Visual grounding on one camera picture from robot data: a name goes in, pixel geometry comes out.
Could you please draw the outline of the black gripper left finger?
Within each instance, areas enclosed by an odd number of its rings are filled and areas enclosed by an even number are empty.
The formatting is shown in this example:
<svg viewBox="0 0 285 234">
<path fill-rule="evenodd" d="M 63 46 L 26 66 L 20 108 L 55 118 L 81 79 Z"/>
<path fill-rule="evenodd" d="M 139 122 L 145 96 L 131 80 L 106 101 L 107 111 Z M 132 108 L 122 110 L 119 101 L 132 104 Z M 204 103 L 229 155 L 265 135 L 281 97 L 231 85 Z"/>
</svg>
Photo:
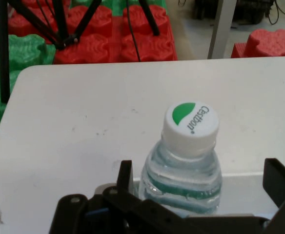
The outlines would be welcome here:
<svg viewBox="0 0 285 234">
<path fill-rule="evenodd" d="M 66 195 L 57 204 L 51 234 L 186 234 L 185 220 L 133 194 L 132 162 L 123 160 L 116 185 L 88 199 Z"/>
</svg>

